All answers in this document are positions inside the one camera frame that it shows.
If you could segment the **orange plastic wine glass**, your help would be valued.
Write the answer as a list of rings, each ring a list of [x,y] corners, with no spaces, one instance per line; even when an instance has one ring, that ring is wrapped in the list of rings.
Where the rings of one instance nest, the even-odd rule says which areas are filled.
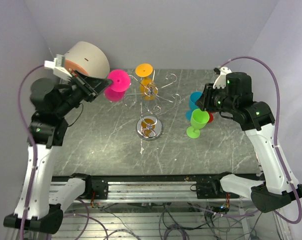
[[[157,93],[154,80],[150,77],[153,73],[153,67],[149,63],[142,63],[135,69],[135,73],[141,78],[140,92],[145,100],[153,100]]]

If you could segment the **red plastic wine glass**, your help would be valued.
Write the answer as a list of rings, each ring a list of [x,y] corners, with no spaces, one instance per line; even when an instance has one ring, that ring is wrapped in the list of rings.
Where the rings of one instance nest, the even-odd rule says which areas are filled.
[[[209,114],[209,120],[208,120],[208,123],[211,123],[213,120],[214,120],[214,116],[211,112],[208,112]]]

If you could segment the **blue plastic wine glass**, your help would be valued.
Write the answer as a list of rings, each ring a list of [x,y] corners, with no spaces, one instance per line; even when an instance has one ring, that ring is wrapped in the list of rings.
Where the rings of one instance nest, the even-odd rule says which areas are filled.
[[[190,94],[189,97],[189,110],[186,112],[185,116],[186,119],[189,121],[192,116],[192,112],[197,109],[198,107],[195,105],[195,99],[196,99],[196,91]]]

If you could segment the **pink plastic wine glass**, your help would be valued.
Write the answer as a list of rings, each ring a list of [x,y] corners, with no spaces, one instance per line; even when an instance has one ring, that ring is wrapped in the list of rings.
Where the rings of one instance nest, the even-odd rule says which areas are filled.
[[[113,83],[104,91],[105,97],[111,102],[122,100],[130,87],[130,76],[124,70],[115,69],[109,73],[107,78]]]

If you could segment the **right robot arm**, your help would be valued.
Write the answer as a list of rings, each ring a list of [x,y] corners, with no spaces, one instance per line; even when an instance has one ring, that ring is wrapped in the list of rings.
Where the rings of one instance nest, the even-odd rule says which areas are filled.
[[[249,198],[268,213],[302,198],[302,184],[292,173],[275,142],[275,118],[269,105],[253,100],[252,79],[244,72],[218,70],[214,83],[205,85],[196,106],[202,111],[228,113],[251,141],[264,174],[264,180],[251,180],[224,172],[214,177],[211,192],[217,198],[227,193]]]

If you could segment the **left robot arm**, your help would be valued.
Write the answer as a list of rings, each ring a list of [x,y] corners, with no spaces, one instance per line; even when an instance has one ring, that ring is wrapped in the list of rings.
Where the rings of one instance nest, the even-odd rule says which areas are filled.
[[[91,176],[74,173],[54,194],[50,194],[56,155],[61,150],[69,127],[65,116],[82,101],[92,102],[113,81],[73,71],[69,83],[56,84],[48,78],[37,79],[30,87],[35,107],[28,133],[28,164],[22,193],[13,213],[4,217],[3,226],[55,234],[64,212],[77,198],[92,196]]]

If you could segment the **green plastic wine glass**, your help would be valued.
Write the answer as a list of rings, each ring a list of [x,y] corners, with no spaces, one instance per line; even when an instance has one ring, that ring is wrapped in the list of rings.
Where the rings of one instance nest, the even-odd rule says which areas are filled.
[[[207,111],[201,111],[199,108],[192,112],[190,124],[187,128],[186,133],[188,137],[196,139],[200,136],[200,130],[205,127],[210,119],[210,115]]]

